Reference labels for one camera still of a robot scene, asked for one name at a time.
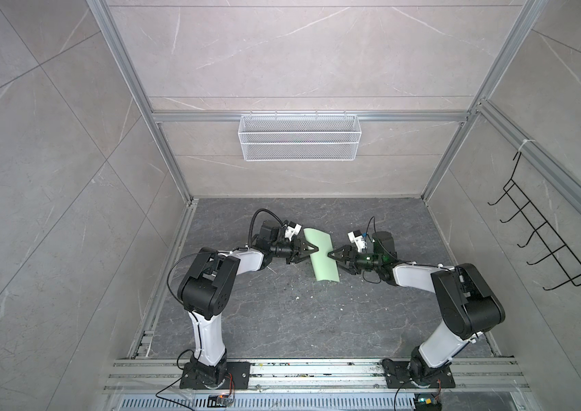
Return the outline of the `light green paper sheet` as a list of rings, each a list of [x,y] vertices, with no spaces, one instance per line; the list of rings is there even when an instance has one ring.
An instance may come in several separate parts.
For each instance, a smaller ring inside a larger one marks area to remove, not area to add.
[[[311,243],[317,251],[310,255],[314,276],[317,281],[339,283],[338,266],[335,260],[328,256],[333,251],[331,235],[318,229],[304,229],[306,241]]]

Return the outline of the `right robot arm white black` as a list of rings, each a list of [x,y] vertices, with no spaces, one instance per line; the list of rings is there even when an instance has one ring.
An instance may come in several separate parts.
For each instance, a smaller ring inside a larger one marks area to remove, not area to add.
[[[419,289],[436,296],[441,322],[421,345],[412,351],[406,379],[427,388],[449,371],[452,360],[480,335],[504,322],[504,308],[472,264],[420,265],[398,258],[392,234],[372,235],[372,248],[360,231],[350,232],[350,244],[327,253],[337,266],[353,275],[376,272],[392,286]]]

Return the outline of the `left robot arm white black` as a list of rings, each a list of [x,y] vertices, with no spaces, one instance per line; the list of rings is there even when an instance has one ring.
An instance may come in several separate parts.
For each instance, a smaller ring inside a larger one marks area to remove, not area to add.
[[[189,371],[209,387],[219,386],[227,375],[227,349],[222,336],[225,310],[237,275],[259,272],[273,259],[288,264],[309,259],[319,247],[301,238],[302,226],[266,220],[244,248],[229,252],[202,248],[177,290],[177,299],[192,321],[194,354]]]

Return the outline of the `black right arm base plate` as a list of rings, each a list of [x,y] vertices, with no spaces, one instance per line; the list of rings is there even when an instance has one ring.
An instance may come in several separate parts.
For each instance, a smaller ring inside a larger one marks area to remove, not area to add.
[[[385,358],[380,362],[386,385],[393,389],[452,389],[456,387],[449,363],[440,368],[429,368],[421,360],[393,361]]]

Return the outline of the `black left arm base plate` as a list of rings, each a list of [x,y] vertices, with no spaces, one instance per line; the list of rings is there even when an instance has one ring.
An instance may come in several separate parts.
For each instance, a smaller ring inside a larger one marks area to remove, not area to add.
[[[249,387],[252,364],[246,361],[220,362],[216,366],[206,366],[200,362],[187,362],[182,371],[180,389],[246,390]]]

